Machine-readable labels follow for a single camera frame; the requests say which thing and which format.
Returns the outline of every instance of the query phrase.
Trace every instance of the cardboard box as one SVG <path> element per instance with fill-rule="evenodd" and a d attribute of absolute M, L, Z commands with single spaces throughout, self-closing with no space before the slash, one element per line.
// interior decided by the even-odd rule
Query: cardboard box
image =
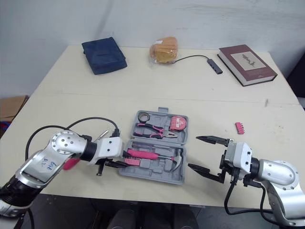
<path fill-rule="evenodd" d="M 27 95 L 0 99 L 0 121 L 13 121 L 28 99 Z"/>

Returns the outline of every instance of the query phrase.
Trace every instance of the gray tool case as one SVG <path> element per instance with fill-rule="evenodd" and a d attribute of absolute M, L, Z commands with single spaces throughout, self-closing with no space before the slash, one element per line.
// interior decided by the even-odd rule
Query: gray tool case
<path fill-rule="evenodd" d="M 174 116 L 180 116 L 186 120 L 186 128 L 181 131 L 172 131 L 178 135 L 177 138 L 163 137 L 162 139 L 156 139 L 134 136 L 133 133 L 135 132 L 148 135 L 155 134 L 155 132 L 150 129 L 137 126 L 139 123 L 139 113 L 148 113 L 150 119 L 146 123 L 163 127 L 165 131 L 168 131 L 170 128 L 171 118 Z M 183 145 L 187 139 L 187 126 L 188 118 L 186 116 L 169 114 L 168 108 L 165 107 L 159 107 L 158 112 L 138 111 L 132 126 L 132 136 L 134 139 L 131 139 L 125 145 L 125 151 L 128 149 L 149 151 L 168 157 L 175 157 L 180 153 L 182 156 L 182 162 L 180 163 L 180 166 L 173 171 L 175 163 L 169 159 L 150 160 L 131 157 L 132 159 L 139 159 L 140 165 L 121 168 L 119 173 L 123 176 L 144 178 L 176 185 L 183 184 L 186 164 L 186 151 Z"/>

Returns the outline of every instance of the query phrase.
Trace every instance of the book cover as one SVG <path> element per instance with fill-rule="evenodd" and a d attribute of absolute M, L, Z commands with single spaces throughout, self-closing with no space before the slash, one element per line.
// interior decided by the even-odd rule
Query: book cover
<path fill-rule="evenodd" d="M 259 82 L 262 83 L 263 78 L 268 78 L 266 81 L 270 81 L 270 77 L 273 80 L 277 76 L 276 72 L 245 44 L 219 50 L 246 81 L 260 79 Z"/>

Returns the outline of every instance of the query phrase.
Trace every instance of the toolbox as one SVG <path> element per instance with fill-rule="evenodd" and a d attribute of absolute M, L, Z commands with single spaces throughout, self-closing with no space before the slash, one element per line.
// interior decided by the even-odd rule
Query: toolbox
<path fill-rule="evenodd" d="M 148 115 L 145 122 L 139 116 Z M 179 128 L 179 119 L 184 120 L 183 129 Z M 177 128 L 170 132 L 173 122 Z M 184 115 L 169 114 L 168 108 L 159 107 L 158 112 L 138 111 L 132 125 L 132 137 L 124 151 L 125 162 L 130 166 L 120 168 L 123 176 L 144 178 L 171 184 L 183 184 L 186 165 L 188 118 Z"/>

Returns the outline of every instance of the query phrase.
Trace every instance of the hammer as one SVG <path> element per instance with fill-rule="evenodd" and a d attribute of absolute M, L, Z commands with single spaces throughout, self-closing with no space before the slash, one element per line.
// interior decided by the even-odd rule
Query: hammer
<path fill-rule="evenodd" d="M 171 170 L 174 171 L 176 170 L 179 165 L 181 164 L 182 156 L 181 156 L 181 149 L 177 149 L 177 156 L 162 156 L 153 152 L 147 152 L 147 151 L 138 151 L 138 150 L 133 150 L 133 149 L 128 149 L 127 152 L 124 151 L 123 156 L 133 156 L 133 157 L 138 157 L 138 158 L 143 158 L 143 159 L 150 159 L 150 160 L 157 160 L 157 159 L 169 159 L 173 161 L 175 164 L 175 167 Z"/>

